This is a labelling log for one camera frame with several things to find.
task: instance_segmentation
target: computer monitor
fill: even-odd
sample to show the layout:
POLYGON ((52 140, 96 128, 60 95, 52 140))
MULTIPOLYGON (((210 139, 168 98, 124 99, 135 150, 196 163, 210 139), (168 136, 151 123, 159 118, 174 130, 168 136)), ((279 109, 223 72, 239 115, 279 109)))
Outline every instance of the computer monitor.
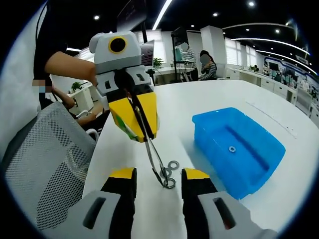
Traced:
POLYGON ((155 41, 149 41, 141 45, 142 50, 142 65, 153 66, 154 61, 154 44, 155 41))
POLYGON ((278 64, 269 62, 269 69, 271 69, 273 71, 279 71, 278 64))
POLYGON ((175 49, 175 55, 176 55, 176 61, 179 61, 179 62, 183 61, 183 57, 181 55, 180 49, 178 48, 175 49))
POLYGON ((171 33, 172 38, 174 39, 175 47, 182 45, 184 42, 188 44, 188 37, 185 28, 179 27, 171 33))
POLYGON ((132 31, 146 20, 147 12, 144 0, 130 0, 117 17, 117 32, 132 31))

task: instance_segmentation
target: hand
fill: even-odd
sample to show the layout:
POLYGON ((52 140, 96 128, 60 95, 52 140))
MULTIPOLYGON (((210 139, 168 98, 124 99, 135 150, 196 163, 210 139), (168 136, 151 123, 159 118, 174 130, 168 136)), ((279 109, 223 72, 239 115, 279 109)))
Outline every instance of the hand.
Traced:
POLYGON ((92 85, 95 86, 95 87, 98 85, 98 83, 97 83, 95 77, 92 79, 91 83, 92 83, 92 85))
POLYGON ((204 68, 205 68, 205 69, 209 68, 211 64, 212 64, 211 62, 208 62, 208 63, 205 65, 204 68))
POLYGON ((96 115, 97 115, 97 114, 96 114, 95 112, 90 113, 90 114, 88 115, 90 121, 95 120, 95 119, 96 119, 96 115))

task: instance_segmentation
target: yellow circular eye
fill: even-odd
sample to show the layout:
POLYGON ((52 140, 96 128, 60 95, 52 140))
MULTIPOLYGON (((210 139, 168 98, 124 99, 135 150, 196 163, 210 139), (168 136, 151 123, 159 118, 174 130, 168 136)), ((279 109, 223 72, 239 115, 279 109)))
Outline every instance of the yellow circular eye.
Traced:
POLYGON ((109 51, 118 54, 125 50, 126 39, 122 36, 113 37, 109 42, 109 51))

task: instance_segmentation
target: striped shirt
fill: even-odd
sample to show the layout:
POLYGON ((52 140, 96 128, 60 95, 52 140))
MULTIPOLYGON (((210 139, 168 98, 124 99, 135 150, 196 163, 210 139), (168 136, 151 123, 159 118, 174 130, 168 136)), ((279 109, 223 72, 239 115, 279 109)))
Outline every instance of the striped shirt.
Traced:
POLYGON ((205 74, 201 80, 205 81, 205 80, 216 80, 217 76, 216 76, 216 71, 217 71, 217 66, 216 63, 211 63, 210 67, 208 68, 204 68, 205 65, 201 66, 201 73, 205 74))
POLYGON ((182 49, 180 50, 180 53, 181 53, 181 56, 183 58, 183 61, 189 61, 191 62, 189 64, 189 66, 191 68, 196 68, 196 54, 194 52, 193 49, 189 48, 188 50, 186 51, 183 51, 182 49))

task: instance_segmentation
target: blue tray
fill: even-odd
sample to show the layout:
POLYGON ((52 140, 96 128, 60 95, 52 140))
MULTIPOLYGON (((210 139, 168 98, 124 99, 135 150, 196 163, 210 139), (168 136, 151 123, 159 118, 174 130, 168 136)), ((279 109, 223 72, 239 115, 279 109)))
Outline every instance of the blue tray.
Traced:
POLYGON ((195 143, 227 192, 242 199, 259 190, 285 155, 285 147, 235 108, 193 116, 195 143))

